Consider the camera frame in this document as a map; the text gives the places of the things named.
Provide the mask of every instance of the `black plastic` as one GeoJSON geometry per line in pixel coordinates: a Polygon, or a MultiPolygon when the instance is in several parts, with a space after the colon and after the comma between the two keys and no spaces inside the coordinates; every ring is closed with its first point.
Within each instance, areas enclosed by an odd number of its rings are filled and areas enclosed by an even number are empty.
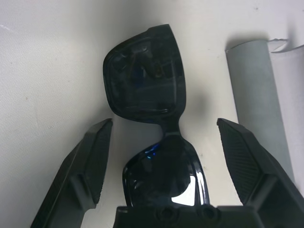
{"type": "Polygon", "coordinates": [[[118,207],[114,228],[264,228],[252,207],[118,207]]]}
{"type": "Polygon", "coordinates": [[[112,120],[92,126],[64,159],[31,228],[79,228],[104,183],[112,120]]]}
{"type": "Polygon", "coordinates": [[[245,127],[218,119],[226,164],[241,202],[266,228],[303,228],[304,199],[277,160],[245,127]]]}
{"type": "Polygon", "coordinates": [[[200,160],[179,129],[179,118],[186,105],[186,86],[170,26],[150,28],[111,50],[104,61],[104,84],[115,114],[159,124],[164,135],[124,168],[127,205],[208,204],[200,160]],[[181,199],[186,195],[190,199],[181,199]]]}

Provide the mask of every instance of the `textured grip pattern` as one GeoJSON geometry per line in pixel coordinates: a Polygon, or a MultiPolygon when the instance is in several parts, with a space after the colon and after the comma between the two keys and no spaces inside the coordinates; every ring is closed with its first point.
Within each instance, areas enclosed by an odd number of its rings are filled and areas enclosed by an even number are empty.
{"type": "Polygon", "coordinates": [[[218,128],[230,176],[239,199],[246,204],[261,177],[260,168],[241,134],[221,120],[218,121],[218,128]]]}

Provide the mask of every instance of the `black sunglasses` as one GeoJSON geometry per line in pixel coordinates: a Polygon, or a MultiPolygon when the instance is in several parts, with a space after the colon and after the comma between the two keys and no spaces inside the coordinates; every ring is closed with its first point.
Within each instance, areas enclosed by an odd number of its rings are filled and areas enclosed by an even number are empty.
{"type": "Polygon", "coordinates": [[[179,129],[186,85],[170,26],[152,27],[116,46],[105,57],[103,73],[108,103],[116,115],[159,124],[163,131],[159,143],[138,153],[123,169],[127,205],[209,204],[200,160],[179,129]]]}

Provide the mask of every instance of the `white backdrop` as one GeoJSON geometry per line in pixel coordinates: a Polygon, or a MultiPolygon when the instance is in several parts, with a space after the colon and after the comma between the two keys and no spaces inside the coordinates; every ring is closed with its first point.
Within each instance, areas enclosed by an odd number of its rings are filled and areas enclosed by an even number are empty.
{"type": "MultiPolygon", "coordinates": [[[[107,52],[163,23],[184,64],[182,134],[199,154],[211,203],[239,204],[216,126],[218,117],[237,121],[225,49],[291,35],[303,44],[303,22],[302,0],[0,0],[0,227],[28,228],[65,156],[113,116],[102,78],[107,52]]],[[[113,225],[125,204],[123,166],[160,137],[158,126],[114,116],[101,201],[83,228],[113,225]]]]}

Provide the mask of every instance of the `sunglasses frame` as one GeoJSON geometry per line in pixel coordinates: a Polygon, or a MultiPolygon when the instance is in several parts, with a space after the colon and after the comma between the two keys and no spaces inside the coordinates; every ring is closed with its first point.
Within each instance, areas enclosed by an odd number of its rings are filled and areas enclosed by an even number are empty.
{"type": "MultiPolygon", "coordinates": [[[[174,67],[172,67],[174,77],[176,75],[175,68],[176,66],[174,65],[174,67]]],[[[176,135],[180,140],[182,140],[182,142],[185,145],[184,148],[186,148],[187,150],[187,156],[189,158],[189,161],[191,162],[192,169],[195,170],[196,172],[195,205],[209,204],[209,194],[208,194],[206,179],[204,177],[200,160],[196,154],[194,147],[188,141],[186,141],[180,133],[179,119],[186,107],[186,83],[185,83],[185,76],[182,67],[180,52],[170,26],[167,24],[167,25],[160,25],[149,28],[146,32],[134,36],[114,47],[104,59],[103,74],[104,74],[104,85],[105,85],[107,100],[110,105],[110,108],[116,115],[136,122],[160,125],[163,131],[163,138],[159,143],[164,141],[166,137],[170,135],[176,135]],[[114,60],[115,56],[121,53],[123,50],[130,48],[131,46],[136,45],[138,43],[151,41],[153,39],[160,39],[160,40],[170,39],[171,54],[173,53],[172,55],[174,55],[174,57],[177,58],[178,62],[180,62],[181,64],[181,66],[179,66],[181,69],[179,73],[181,73],[181,75],[179,75],[178,79],[175,81],[176,82],[175,108],[171,110],[169,113],[158,114],[158,115],[137,114],[137,113],[130,114],[128,112],[120,111],[120,109],[115,104],[112,95],[111,72],[110,72],[111,63],[114,60]]],[[[128,189],[127,172],[130,169],[130,167],[132,167],[134,164],[140,161],[140,159],[146,156],[146,152],[149,149],[153,148],[157,144],[158,143],[149,146],[147,149],[139,152],[137,155],[135,155],[133,158],[129,160],[129,162],[126,164],[125,168],[123,169],[123,189],[125,194],[125,200],[128,206],[133,206],[133,204],[131,201],[130,191],[128,189]]]]}

